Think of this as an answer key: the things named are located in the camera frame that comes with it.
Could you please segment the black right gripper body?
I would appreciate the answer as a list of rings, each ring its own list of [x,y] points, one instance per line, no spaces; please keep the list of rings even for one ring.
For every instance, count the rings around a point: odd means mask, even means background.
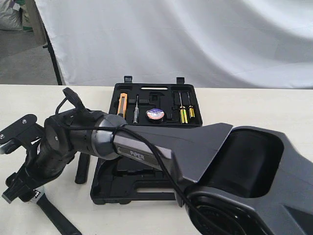
[[[28,193],[43,186],[59,177],[74,156],[74,150],[69,150],[67,147],[55,150],[46,140],[43,140],[40,144],[35,144],[30,148],[24,164],[8,187],[26,185]]]

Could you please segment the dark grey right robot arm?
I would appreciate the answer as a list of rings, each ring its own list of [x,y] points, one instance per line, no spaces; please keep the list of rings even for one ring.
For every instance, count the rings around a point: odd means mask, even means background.
[[[23,146],[25,162],[7,202],[55,180],[77,152],[128,157],[161,170],[203,235],[310,235],[313,164],[281,132],[216,123],[196,128],[128,125],[101,111],[69,110],[44,126],[27,115],[3,130],[1,154]]]

